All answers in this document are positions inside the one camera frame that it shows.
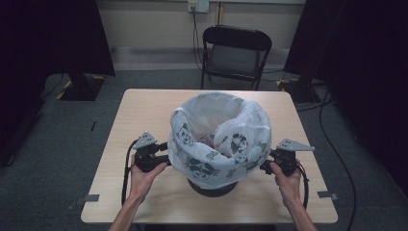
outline person's left hand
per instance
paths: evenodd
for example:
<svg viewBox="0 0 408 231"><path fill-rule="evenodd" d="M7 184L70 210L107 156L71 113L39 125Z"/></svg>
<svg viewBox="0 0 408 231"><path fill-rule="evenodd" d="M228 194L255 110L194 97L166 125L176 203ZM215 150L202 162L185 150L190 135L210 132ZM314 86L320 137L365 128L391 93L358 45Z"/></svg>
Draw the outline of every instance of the person's left hand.
<svg viewBox="0 0 408 231"><path fill-rule="evenodd" d="M135 154L132 155L132 163L135 162ZM137 166L132 166L131 172L131 188L129 197L133 196L142 203L150 191L153 184L153 180L158 176L165 168L166 163L161 163L149 172L142 172Z"/></svg>

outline gray carpet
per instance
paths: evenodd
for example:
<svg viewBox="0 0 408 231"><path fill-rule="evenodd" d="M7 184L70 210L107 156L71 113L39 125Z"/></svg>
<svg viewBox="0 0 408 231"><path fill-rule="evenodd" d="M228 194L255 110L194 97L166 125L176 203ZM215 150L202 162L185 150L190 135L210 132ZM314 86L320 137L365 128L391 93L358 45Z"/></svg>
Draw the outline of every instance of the gray carpet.
<svg viewBox="0 0 408 231"><path fill-rule="evenodd" d="M108 78L94 102L59 101L56 95L68 80L44 98L45 104L10 167L0 168L0 230L107 230L109 224L81 221L83 199L96 172L127 89L198 89L197 69L118 71ZM265 74L260 90L278 90L273 80L283 72ZM48 78L44 94L61 75ZM250 90L240 81L213 78L210 90ZM316 87L320 97L326 87ZM344 168L319 126L316 104L297 105L299 116L330 192L339 220L317 224L319 230L345 230L350 221L353 194ZM357 190L357 211L351 230L408 230L408 203L387 171L355 140L352 124L334 102L322 112L323 127L347 165ZM293 230L278 224L277 230Z"/></svg>

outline chair backrest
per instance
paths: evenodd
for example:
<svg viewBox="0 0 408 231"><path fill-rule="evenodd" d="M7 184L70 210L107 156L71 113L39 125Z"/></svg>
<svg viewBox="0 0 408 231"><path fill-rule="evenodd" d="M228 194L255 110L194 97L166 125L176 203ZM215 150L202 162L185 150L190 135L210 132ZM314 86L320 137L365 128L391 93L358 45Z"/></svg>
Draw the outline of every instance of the chair backrest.
<svg viewBox="0 0 408 231"><path fill-rule="evenodd" d="M270 37L261 31L226 25L207 28L203 33L204 49L207 49L207 42L267 53L272 46Z"/></svg>

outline wooden table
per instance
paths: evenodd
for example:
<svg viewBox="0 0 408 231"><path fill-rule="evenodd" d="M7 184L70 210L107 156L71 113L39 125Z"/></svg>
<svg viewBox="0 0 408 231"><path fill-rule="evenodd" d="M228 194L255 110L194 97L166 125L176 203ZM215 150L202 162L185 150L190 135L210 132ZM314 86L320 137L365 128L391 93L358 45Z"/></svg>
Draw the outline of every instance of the wooden table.
<svg viewBox="0 0 408 231"><path fill-rule="evenodd" d="M113 222L121 207L125 157L130 143L148 131L158 143L167 141L171 113L203 90L127 90L118 109L89 194L98 201L86 202L82 221ZM272 148L284 138L309 144L299 117L285 92L223 91L258 102L272 125ZM313 222L333 223L337 213L327 191L313 152L296 152L296 158L310 179L308 213ZM285 223L292 222L273 175L254 170L237 187L222 197L206 197L195 192L187 178L167 167L154 181L150 193L138 210L134 222L140 223Z"/></svg>

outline handheld controller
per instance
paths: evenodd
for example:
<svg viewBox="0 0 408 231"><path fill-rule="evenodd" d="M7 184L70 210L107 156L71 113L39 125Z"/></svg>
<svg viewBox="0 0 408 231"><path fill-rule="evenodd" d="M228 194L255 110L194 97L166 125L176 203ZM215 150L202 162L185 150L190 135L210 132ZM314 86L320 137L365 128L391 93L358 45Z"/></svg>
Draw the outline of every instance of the handheld controller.
<svg viewBox="0 0 408 231"><path fill-rule="evenodd" d="M297 160L295 151L314 151L313 146L308 146L296 141L284 139L276 146L276 150L270 150L269 156L273 157L273 162L282 168L282 172L286 176L290 176L297 169ZM265 171L265 174L273 173L270 167L271 160L266 160L260 165L260 169Z"/></svg>
<svg viewBox="0 0 408 231"><path fill-rule="evenodd" d="M134 164L143 172L149 172L161 163L171 166L168 155L155 155L159 150L167 150L167 143L156 144L156 142L157 140L152 135L144 132L133 145L133 149L136 149Z"/></svg>

